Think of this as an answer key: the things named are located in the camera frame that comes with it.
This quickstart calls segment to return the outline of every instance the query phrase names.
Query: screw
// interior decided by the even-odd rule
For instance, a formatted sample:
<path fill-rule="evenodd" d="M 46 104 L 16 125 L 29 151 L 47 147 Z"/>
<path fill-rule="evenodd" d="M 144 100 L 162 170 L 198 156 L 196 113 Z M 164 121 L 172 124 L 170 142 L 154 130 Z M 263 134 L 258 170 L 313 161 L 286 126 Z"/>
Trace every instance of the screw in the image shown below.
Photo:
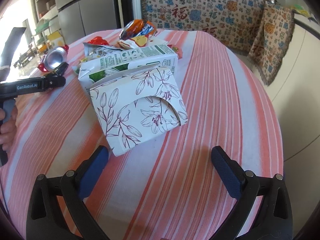
<path fill-rule="evenodd" d="M 73 170 L 70 170 L 70 171 L 66 172 L 66 176 L 67 177 L 72 177 L 74 174 L 75 174 L 75 171 L 73 171 Z"/>
<path fill-rule="evenodd" d="M 37 180 L 42 180 L 44 178 L 44 174 L 39 174 Z"/>
<path fill-rule="evenodd" d="M 245 174 L 246 174 L 248 177 L 253 177 L 253 175 L 254 175 L 253 171 L 245 171 Z"/>
<path fill-rule="evenodd" d="M 283 176 L 278 173 L 278 174 L 276 174 L 276 178 L 279 179 L 279 180 L 282 180 L 282 179 L 283 179 Z"/>

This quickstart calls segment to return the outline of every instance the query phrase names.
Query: cardboard box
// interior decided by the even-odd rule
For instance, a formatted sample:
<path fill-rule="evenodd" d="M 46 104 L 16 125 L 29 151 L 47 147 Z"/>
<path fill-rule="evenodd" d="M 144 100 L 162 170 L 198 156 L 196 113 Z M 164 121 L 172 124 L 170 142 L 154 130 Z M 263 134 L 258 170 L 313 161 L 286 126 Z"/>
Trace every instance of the cardboard box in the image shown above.
<path fill-rule="evenodd" d="M 58 31 L 55 31 L 54 33 L 48 35 L 48 39 L 53 48 L 63 47 L 65 45 L 64 39 Z"/>
<path fill-rule="evenodd" d="M 170 68 L 173 73 L 177 63 L 177 54 L 166 45 L 130 49 L 82 63 L 78 79 L 89 91 L 92 84 L 119 71 L 158 64 Z"/>
<path fill-rule="evenodd" d="M 145 66 L 121 74 L 106 77 L 90 89 L 100 125 L 116 156 L 188 121 L 169 68 Z"/>

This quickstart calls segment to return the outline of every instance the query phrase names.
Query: human hand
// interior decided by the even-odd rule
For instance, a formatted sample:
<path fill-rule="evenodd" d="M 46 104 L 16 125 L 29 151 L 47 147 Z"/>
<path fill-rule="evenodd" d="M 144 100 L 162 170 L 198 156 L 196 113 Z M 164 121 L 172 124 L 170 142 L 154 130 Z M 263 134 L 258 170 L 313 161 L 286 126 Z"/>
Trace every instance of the human hand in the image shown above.
<path fill-rule="evenodd" d="M 2 144 L 2 149 L 4 151 L 9 151 L 14 137 L 17 133 L 17 127 L 16 127 L 16 120 L 18 116 L 18 109 L 16 106 L 14 106 L 10 119 L 1 125 L 0 127 L 0 145 Z M 5 112 L 0 109 L 0 120 L 3 120 L 5 118 Z"/>

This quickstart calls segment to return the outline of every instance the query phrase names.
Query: refrigerator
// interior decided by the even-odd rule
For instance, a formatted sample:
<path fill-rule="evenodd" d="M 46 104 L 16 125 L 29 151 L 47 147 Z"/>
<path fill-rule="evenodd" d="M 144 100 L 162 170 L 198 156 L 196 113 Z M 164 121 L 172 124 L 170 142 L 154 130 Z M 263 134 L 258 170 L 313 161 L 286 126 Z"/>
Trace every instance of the refrigerator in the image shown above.
<path fill-rule="evenodd" d="M 133 19 L 132 0 L 55 1 L 67 44 L 97 31 L 121 28 Z"/>

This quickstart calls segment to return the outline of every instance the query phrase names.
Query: pink and white striped tablecloth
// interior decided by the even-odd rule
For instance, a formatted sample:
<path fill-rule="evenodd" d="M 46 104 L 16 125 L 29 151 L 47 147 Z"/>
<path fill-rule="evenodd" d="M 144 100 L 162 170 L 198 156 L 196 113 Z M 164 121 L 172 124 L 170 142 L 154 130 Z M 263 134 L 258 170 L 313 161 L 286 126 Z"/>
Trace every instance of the pink and white striped tablecloth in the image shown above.
<path fill-rule="evenodd" d="M 82 42 L 102 36 L 113 44 L 119 32 L 102 31 L 74 42 L 69 64 L 84 56 Z M 189 122 L 124 155 L 110 156 L 85 204 L 111 240 L 208 239 L 235 204 L 210 161 L 215 145 L 256 175 L 283 173 L 276 114 L 250 70 L 207 33 L 160 30 L 158 37 L 183 52 L 174 77 Z M 71 67 L 65 77 L 63 88 L 17 99 L 18 132 L 0 176 L 12 222 L 23 237 L 36 176 L 61 176 L 98 145 L 107 145 Z M 249 229 L 259 201 L 241 234 Z M 69 228 L 78 233 L 63 201 L 60 206 Z"/>

